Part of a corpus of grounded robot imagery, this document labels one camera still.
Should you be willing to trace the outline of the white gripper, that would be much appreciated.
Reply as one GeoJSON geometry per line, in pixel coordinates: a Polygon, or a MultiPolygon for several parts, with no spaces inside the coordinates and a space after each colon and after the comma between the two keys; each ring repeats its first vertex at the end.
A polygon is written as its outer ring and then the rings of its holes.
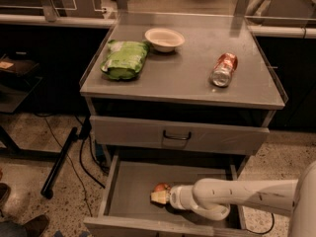
{"type": "Polygon", "coordinates": [[[150,199],[153,202],[170,205],[175,209],[190,210],[192,195],[192,186],[175,186],[170,191],[153,192],[150,199]]]}

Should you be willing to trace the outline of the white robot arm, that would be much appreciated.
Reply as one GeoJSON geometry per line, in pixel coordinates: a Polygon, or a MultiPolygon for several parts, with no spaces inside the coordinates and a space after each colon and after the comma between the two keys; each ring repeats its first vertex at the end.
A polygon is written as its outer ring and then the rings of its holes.
{"type": "Polygon", "coordinates": [[[287,237],[316,237],[316,163],[296,180],[225,181],[204,178],[192,185],[158,184],[155,203],[190,210],[210,220],[222,220],[232,204],[287,216],[287,237]]]}

